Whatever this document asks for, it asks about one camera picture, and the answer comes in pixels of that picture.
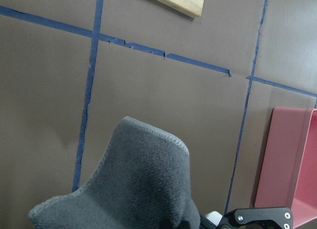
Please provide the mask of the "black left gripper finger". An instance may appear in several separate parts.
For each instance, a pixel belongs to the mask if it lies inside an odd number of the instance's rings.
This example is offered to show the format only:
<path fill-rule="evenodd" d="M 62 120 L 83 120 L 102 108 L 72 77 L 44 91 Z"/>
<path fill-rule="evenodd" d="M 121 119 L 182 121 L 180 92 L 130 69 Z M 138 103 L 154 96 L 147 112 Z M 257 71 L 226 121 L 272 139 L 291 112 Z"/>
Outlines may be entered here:
<path fill-rule="evenodd" d="M 239 229 L 247 225 L 258 225 L 263 229 L 292 229 L 293 215 L 286 207 L 235 209 L 222 217 L 217 228 Z"/>

